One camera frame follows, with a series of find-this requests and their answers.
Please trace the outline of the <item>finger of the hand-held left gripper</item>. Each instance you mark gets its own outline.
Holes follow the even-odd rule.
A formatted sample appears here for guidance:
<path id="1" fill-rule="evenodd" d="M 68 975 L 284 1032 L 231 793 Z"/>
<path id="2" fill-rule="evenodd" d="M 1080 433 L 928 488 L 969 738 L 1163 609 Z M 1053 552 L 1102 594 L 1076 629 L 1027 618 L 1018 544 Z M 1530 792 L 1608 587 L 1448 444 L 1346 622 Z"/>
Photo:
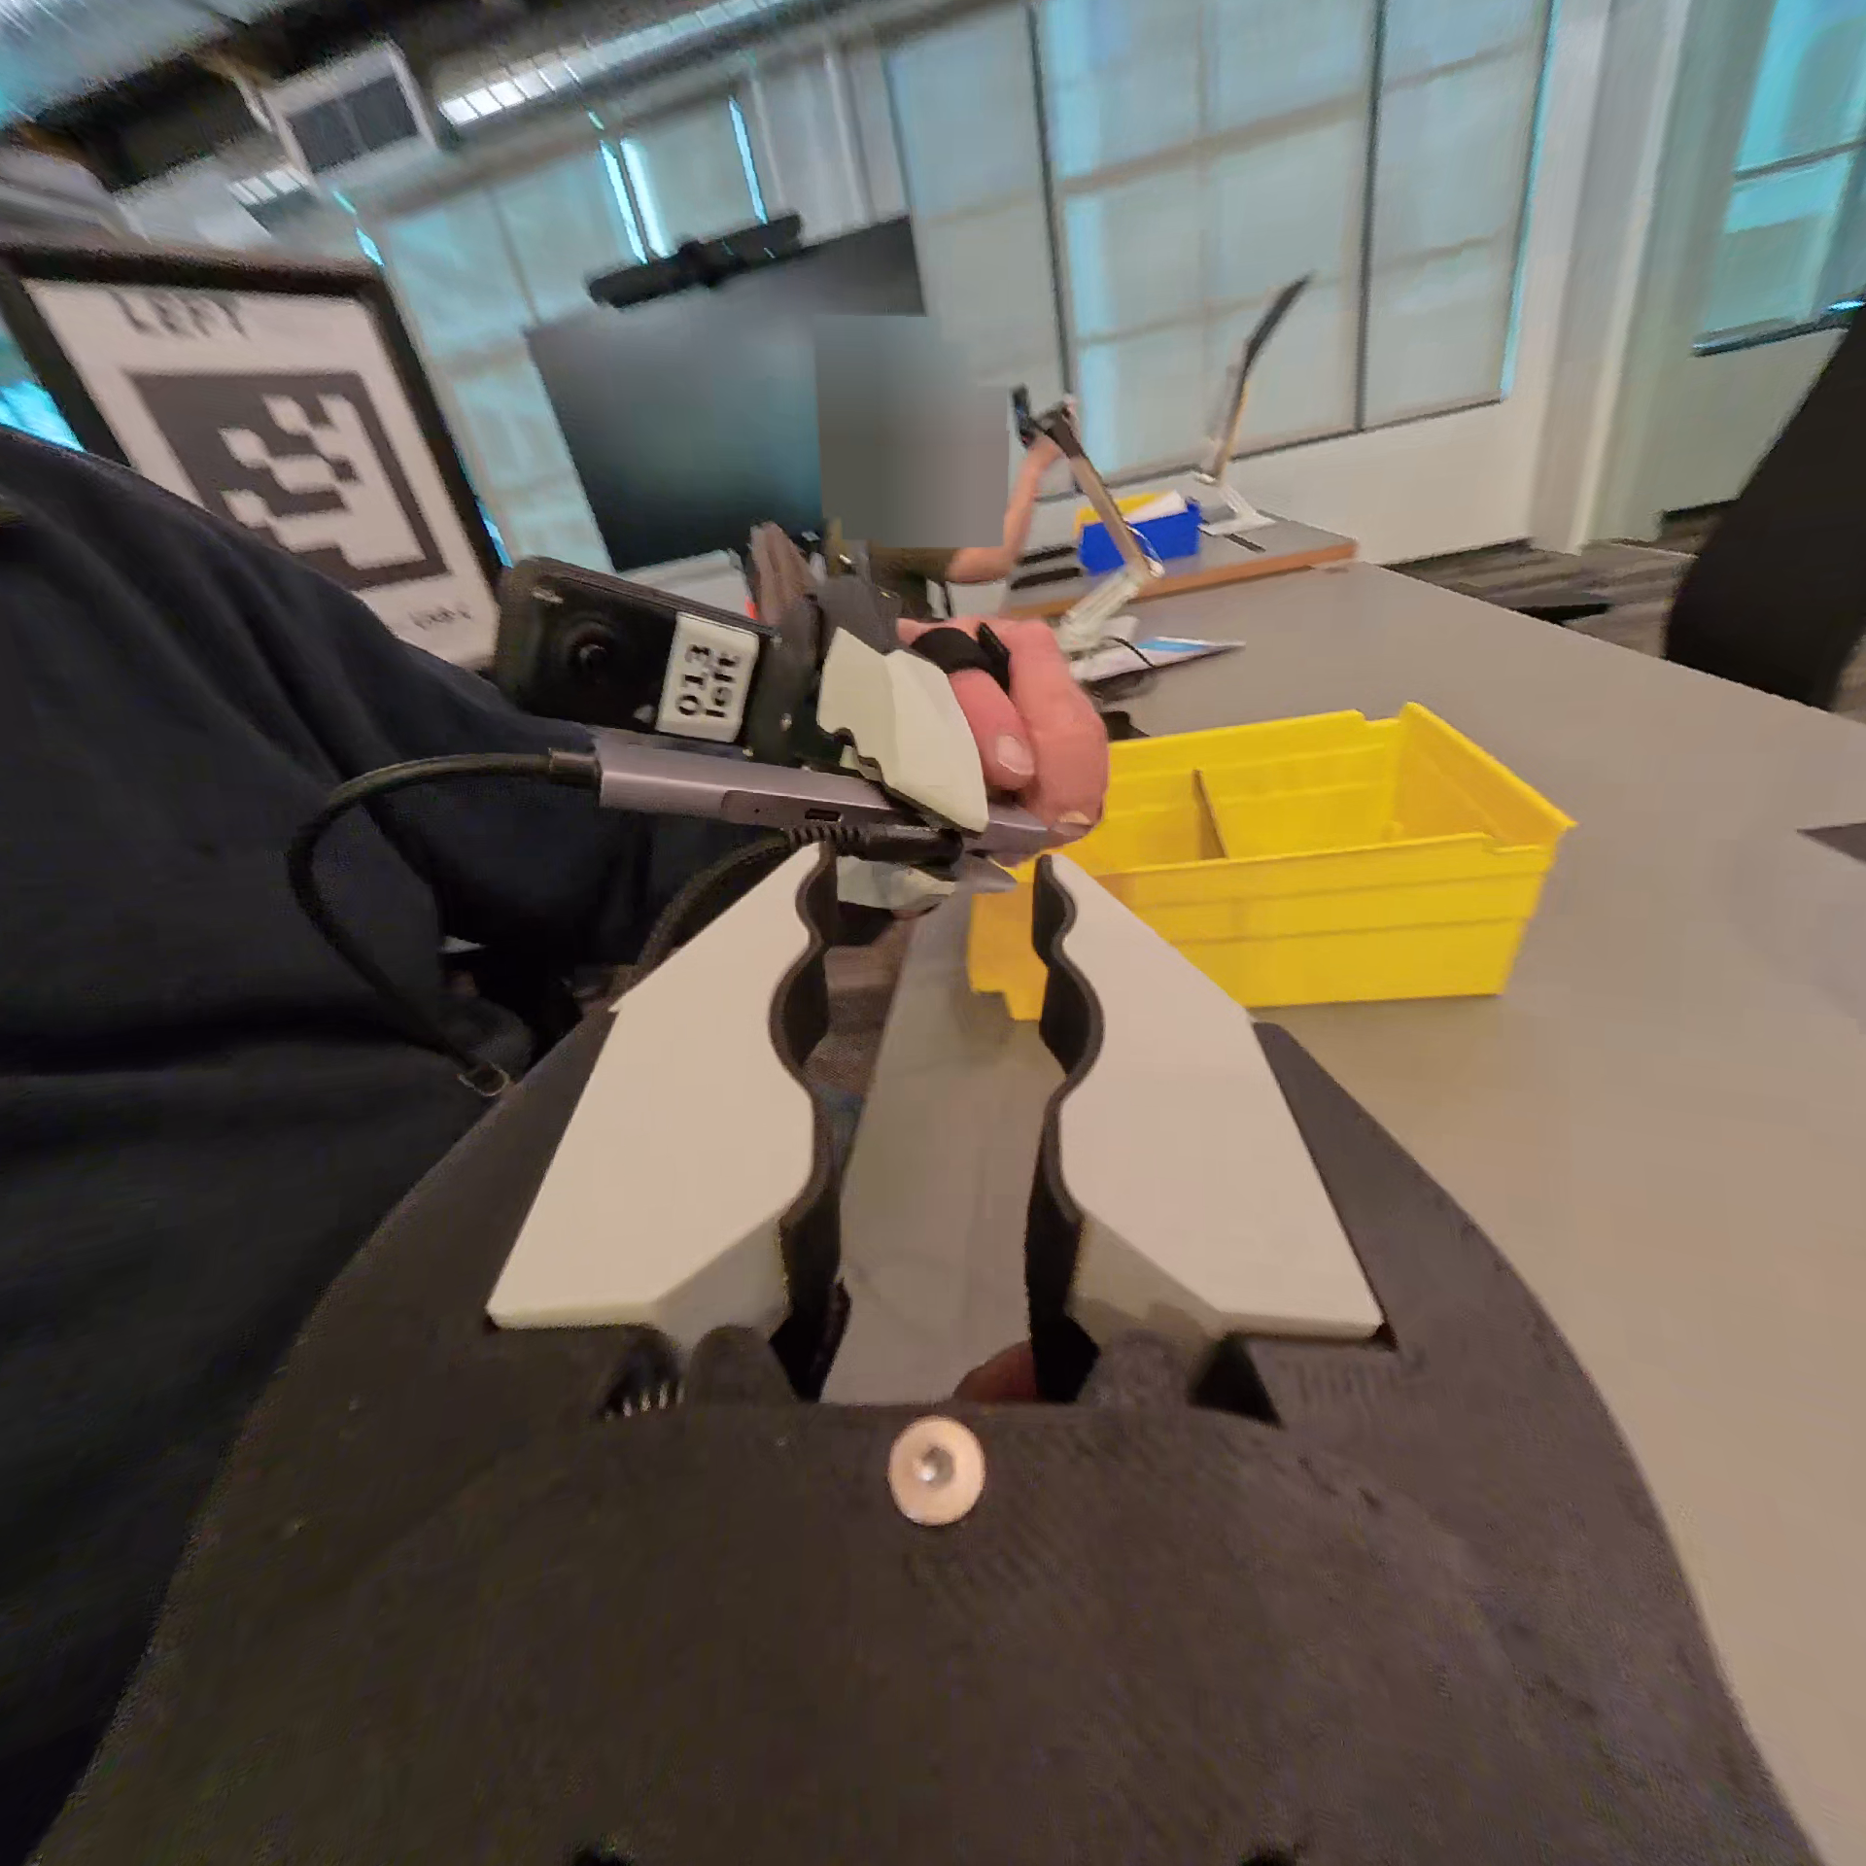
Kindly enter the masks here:
<path id="1" fill-rule="evenodd" d="M 908 646 L 837 627 L 818 684 L 818 727 L 888 796 L 963 833 L 989 826 L 989 787 L 949 675 Z"/>

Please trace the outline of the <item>black video bar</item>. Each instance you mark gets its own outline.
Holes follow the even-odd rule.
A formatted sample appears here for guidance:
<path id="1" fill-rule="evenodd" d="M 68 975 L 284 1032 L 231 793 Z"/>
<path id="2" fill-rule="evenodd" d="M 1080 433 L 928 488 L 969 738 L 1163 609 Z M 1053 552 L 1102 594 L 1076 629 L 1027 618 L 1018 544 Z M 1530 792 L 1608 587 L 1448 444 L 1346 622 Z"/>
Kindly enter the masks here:
<path id="1" fill-rule="evenodd" d="M 630 311 L 691 290 L 722 290 L 746 274 L 802 253 L 802 216 L 746 225 L 712 240 L 684 240 L 660 260 L 621 266 L 587 280 L 594 304 Z"/>

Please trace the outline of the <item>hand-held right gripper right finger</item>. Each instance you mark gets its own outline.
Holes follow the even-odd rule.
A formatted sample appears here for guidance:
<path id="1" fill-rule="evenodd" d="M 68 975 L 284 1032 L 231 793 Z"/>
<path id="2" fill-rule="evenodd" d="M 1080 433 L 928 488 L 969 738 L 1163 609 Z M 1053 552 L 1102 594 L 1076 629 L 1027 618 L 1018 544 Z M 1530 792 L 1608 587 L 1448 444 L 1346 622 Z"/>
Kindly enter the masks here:
<path id="1" fill-rule="evenodd" d="M 1038 1371 L 1150 1334 L 1364 1344 L 1384 1310 L 1253 1016 L 1066 856 L 1034 875 L 1043 1111 L 1024 1289 Z"/>

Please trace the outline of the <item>white air vent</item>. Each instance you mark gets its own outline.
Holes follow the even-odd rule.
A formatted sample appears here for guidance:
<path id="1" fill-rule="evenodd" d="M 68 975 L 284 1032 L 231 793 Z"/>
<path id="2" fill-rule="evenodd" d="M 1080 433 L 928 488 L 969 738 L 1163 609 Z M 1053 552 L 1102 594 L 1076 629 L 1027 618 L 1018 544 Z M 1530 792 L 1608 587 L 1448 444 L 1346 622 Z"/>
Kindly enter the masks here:
<path id="1" fill-rule="evenodd" d="M 437 151 L 435 121 L 391 40 L 260 90 L 270 127 L 314 187 L 376 183 Z"/>

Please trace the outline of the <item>light wooden desk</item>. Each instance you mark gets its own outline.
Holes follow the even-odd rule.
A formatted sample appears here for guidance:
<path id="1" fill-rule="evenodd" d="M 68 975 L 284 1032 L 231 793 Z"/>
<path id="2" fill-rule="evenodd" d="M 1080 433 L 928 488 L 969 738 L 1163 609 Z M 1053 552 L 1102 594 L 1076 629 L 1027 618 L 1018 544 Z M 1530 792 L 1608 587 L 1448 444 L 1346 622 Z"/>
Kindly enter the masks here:
<path id="1" fill-rule="evenodd" d="M 1326 568 L 1355 563 L 1359 555 L 1359 543 L 1296 521 L 1272 521 L 1267 527 L 1235 537 L 1199 534 L 1194 555 L 1167 563 L 1164 572 L 1150 575 L 1134 595 L 1125 595 L 1113 614 L 1128 615 L 1134 607 L 1153 599 L 1235 587 L 1267 575 Z M 1007 587 L 999 614 L 1058 622 L 1113 582 L 1117 582 L 1117 573 L 1089 575 L 1076 564 L 1066 568 L 1038 566 Z"/>

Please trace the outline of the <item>person's left forearm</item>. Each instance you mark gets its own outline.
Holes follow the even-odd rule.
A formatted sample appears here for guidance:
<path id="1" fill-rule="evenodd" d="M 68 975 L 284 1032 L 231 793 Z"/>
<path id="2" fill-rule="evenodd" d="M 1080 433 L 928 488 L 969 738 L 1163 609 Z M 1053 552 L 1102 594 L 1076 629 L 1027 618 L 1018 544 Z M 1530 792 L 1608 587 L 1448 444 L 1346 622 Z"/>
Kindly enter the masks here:
<path id="1" fill-rule="evenodd" d="M 300 914 L 347 779 L 581 735 L 253 531 L 5 432 L 5 1862 L 323 1293 L 490 1113 Z"/>

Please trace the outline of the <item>blue box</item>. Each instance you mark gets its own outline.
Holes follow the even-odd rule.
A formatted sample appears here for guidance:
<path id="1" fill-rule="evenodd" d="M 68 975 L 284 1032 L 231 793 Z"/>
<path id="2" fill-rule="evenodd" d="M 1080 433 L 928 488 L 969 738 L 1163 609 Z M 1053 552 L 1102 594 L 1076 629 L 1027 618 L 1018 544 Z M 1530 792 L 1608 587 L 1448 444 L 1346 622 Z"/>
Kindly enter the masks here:
<path id="1" fill-rule="evenodd" d="M 1197 558 L 1204 511 L 1196 498 L 1186 493 L 1122 498 L 1117 509 L 1138 549 L 1163 564 L 1164 573 L 1175 575 L 1180 564 Z M 1077 504 L 1076 522 L 1077 564 L 1084 575 L 1109 575 L 1125 566 L 1126 558 L 1093 504 Z"/>

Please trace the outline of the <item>yellow plastic bin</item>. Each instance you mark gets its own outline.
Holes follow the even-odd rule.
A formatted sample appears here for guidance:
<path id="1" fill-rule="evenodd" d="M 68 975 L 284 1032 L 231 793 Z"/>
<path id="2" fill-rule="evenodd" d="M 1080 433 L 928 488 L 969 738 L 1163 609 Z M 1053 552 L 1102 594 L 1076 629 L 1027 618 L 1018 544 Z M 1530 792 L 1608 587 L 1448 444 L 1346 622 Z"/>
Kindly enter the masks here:
<path id="1" fill-rule="evenodd" d="M 1434 711 L 1136 738 L 1064 854 L 1250 1012 L 1498 996 L 1574 817 Z"/>

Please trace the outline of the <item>thin grey stand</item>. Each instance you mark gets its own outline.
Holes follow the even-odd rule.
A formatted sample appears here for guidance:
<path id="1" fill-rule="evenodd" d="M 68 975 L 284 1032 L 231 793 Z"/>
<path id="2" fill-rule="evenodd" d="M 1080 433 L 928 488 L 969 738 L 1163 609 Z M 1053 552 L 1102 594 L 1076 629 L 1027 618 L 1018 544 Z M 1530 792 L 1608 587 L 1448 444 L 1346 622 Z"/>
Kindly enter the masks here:
<path id="1" fill-rule="evenodd" d="M 1288 284 L 1272 294 L 1272 301 L 1257 322 L 1245 338 L 1228 373 L 1220 387 L 1216 412 L 1206 425 L 1202 453 L 1197 456 L 1197 477 L 1204 485 L 1220 485 L 1226 481 L 1228 462 L 1237 451 L 1239 432 L 1245 426 L 1245 410 L 1248 402 L 1253 373 L 1260 367 L 1272 341 L 1284 324 L 1286 316 L 1300 304 L 1316 280 L 1316 271 L 1306 271 Z"/>

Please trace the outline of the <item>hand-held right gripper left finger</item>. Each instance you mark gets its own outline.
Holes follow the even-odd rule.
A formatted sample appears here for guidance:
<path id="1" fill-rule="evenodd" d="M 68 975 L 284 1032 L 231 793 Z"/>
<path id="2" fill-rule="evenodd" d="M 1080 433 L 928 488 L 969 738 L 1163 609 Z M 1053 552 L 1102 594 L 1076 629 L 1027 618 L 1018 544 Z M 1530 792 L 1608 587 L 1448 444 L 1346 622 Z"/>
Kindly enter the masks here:
<path id="1" fill-rule="evenodd" d="M 825 1389 L 848 1293 L 833 1125 L 806 1059 L 836 932 L 836 857 L 784 850 L 618 997 L 490 1293 L 494 1327 L 645 1327 L 683 1355 L 737 1327 L 795 1394 Z"/>

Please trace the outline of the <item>framed marker board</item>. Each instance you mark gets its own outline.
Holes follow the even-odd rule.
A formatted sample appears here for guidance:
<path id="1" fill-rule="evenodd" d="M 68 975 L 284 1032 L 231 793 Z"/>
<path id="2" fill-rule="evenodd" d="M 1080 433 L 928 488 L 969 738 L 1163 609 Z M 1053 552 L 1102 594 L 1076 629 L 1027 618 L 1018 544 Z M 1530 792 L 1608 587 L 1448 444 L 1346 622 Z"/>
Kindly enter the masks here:
<path id="1" fill-rule="evenodd" d="M 494 659 L 502 558 L 379 266 L 5 236 L 2 291 L 79 448 Z"/>

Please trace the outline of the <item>dark monitor screen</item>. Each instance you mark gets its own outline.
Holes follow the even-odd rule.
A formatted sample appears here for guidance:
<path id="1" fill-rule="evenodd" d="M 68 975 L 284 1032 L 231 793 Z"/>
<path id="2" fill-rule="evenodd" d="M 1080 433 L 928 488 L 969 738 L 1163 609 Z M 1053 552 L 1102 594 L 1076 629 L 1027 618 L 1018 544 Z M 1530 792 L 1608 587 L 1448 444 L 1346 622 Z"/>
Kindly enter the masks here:
<path id="1" fill-rule="evenodd" d="M 802 243 L 787 265 L 525 334 L 615 572 L 825 529 L 816 327 L 924 311 L 914 221 Z"/>

